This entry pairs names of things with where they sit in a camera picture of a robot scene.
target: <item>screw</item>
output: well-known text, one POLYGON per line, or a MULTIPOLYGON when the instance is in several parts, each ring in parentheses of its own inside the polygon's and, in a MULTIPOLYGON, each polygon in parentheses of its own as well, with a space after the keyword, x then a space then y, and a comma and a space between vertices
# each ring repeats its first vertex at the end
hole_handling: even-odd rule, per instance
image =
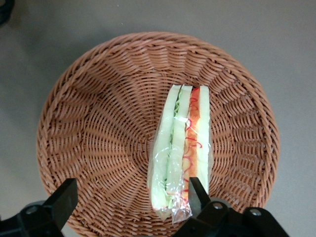
POLYGON ((27 209, 25 213, 28 214, 28 215, 30 215, 30 214, 36 212, 37 210, 38 210, 38 207, 37 207, 37 206, 32 206, 32 207, 30 207, 29 209, 27 209))
POLYGON ((261 212, 258 209, 251 209, 250 212, 254 216, 261 216, 261 212))
POLYGON ((219 202, 213 203, 213 207, 217 210, 223 209, 222 204, 220 204, 219 202))

